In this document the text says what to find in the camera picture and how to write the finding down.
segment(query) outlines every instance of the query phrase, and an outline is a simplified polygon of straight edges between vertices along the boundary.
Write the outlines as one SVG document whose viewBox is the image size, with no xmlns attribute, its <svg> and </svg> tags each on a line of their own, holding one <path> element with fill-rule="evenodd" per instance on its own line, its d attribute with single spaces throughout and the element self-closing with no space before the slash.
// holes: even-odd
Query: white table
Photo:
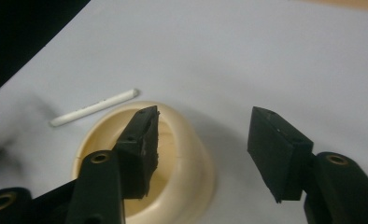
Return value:
<svg viewBox="0 0 368 224">
<path fill-rule="evenodd" d="M 92 0 L 0 90 L 0 189 L 39 196 L 70 180 L 108 110 L 48 121 L 131 88 L 172 106 L 217 166 L 199 223 L 305 223 L 276 204 L 247 153 L 251 107 L 279 113 L 368 174 L 368 12 L 301 1 Z"/>
</svg>

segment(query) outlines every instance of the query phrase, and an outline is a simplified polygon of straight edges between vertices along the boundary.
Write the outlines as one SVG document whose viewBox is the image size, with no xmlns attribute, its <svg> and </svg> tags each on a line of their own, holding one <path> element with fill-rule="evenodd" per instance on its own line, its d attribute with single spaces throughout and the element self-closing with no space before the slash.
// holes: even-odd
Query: white stick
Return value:
<svg viewBox="0 0 368 224">
<path fill-rule="evenodd" d="M 53 127 L 61 126 L 68 122 L 71 122 L 76 119 L 83 118 L 97 111 L 106 109 L 110 106 L 117 105 L 123 103 L 125 101 L 131 100 L 138 95 L 139 91 L 136 89 L 132 89 L 130 91 L 123 92 L 121 94 L 115 95 L 103 101 L 100 101 L 93 105 L 88 105 L 74 112 L 62 115 L 56 119 L 50 121 L 50 125 Z"/>
</svg>

